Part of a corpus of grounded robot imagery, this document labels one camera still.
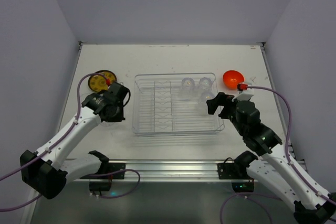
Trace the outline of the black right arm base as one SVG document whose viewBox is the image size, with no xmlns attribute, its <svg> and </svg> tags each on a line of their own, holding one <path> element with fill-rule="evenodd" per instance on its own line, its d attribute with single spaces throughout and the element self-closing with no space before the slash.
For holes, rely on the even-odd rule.
<svg viewBox="0 0 336 224">
<path fill-rule="evenodd" d="M 228 157 L 224 161 L 217 163 L 217 173 L 220 180 L 237 179 L 234 159 Z"/>
</svg>

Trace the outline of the orange plastic bowl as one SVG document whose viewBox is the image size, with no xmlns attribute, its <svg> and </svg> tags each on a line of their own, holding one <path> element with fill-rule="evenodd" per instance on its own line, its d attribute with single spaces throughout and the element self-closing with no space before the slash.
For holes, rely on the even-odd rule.
<svg viewBox="0 0 336 224">
<path fill-rule="evenodd" d="M 237 89 L 238 84 L 244 81 L 244 76 L 237 70 L 228 70 L 223 74 L 223 83 L 230 90 Z"/>
</svg>

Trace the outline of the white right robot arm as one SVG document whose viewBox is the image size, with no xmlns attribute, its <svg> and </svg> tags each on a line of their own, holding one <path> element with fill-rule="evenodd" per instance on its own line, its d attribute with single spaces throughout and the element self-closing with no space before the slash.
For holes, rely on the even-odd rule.
<svg viewBox="0 0 336 224">
<path fill-rule="evenodd" d="M 249 95 L 218 93 L 207 100 L 209 114 L 219 106 L 221 119 L 229 120 L 248 150 L 232 162 L 238 177 L 261 182 L 292 211 L 297 223 L 326 223 L 335 214 L 335 193 L 320 186 L 293 159 L 279 136 L 260 120 L 260 112 Z"/>
</svg>

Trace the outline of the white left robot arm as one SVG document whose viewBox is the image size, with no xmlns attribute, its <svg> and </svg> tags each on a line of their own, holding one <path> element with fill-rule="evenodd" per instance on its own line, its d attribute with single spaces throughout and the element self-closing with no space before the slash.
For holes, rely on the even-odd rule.
<svg viewBox="0 0 336 224">
<path fill-rule="evenodd" d="M 77 114 L 46 144 L 35 152 L 20 156 L 22 180 L 47 199 L 55 198 L 63 188 L 78 178 L 102 175 L 109 159 L 98 151 L 67 161 L 72 150 L 102 122 L 124 121 L 124 107 L 131 92 L 114 82 L 107 90 L 88 95 L 79 102 Z"/>
</svg>

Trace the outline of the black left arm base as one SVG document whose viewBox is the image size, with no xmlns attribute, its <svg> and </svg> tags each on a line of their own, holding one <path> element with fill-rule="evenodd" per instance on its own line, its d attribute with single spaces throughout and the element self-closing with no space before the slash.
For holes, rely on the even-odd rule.
<svg viewBox="0 0 336 224">
<path fill-rule="evenodd" d="M 105 169 L 105 173 L 113 173 L 118 172 L 120 170 L 124 170 L 126 168 L 125 163 L 108 163 L 107 168 Z M 124 179 L 125 172 L 120 172 L 117 174 L 110 175 L 110 179 Z"/>
</svg>

